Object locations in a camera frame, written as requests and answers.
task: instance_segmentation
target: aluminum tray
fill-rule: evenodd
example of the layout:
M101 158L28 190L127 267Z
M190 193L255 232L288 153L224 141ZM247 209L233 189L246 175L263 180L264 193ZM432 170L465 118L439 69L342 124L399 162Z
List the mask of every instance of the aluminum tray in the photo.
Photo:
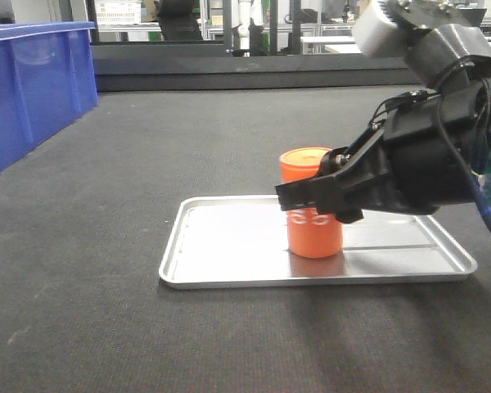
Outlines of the aluminum tray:
M160 264L178 289L459 281L475 260L430 216L364 211L343 251L309 260L287 250L276 196L192 198L180 205Z

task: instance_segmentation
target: orange cup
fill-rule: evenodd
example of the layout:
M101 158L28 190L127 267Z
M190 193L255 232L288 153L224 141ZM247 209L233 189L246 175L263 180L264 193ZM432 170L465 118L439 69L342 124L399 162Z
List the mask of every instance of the orange cup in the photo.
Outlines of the orange cup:
M330 149L305 147L280 156L282 182L310 178ZM334 215L319 215L314 208L287 211L289 249L306 258L325 258L342 249L342 226Z

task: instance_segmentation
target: blue plastic crate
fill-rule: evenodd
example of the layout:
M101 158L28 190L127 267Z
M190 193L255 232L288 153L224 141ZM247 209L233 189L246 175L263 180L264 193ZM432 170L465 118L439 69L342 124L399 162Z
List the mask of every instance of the blue plastic crate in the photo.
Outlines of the blue plastic crate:
M89 29L0 25L0 171L97 105Z

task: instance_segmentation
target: gray carpet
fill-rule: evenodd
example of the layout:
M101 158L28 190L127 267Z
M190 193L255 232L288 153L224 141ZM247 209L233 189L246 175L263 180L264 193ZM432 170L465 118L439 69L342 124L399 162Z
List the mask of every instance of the gray carpet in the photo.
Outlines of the gray carpet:
M273 194L291 148L349 144L405 88L120 93L0 174L2 392L491 392L491 237L464 282L176 291L178 205Z

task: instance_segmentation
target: metal frame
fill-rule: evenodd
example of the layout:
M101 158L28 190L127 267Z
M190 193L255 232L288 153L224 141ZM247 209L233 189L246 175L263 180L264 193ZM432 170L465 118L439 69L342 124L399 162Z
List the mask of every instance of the metal frame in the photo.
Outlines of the metal frame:
M70 0L59 0L60 13L62 21L72 21L73 18L73 8L71 7Z
M88 13L88 19L94 22L95 29L91 30L91 44L95 45L100 42L100 33L98 31L97 22L97 8L95 7L95 0L85 0L86 12Z
M86 0L88 11L94 1ZM269 37L277 53L277 0L271 0ZM300 0L292 0L293 53L300 53ZM94 19L94 12L89 13ZM99 43L92 53L100 92L227 88L305 88L417 84L401 59L367 59L357 54L232 57L231 7L223 2L223 41L196 44Z

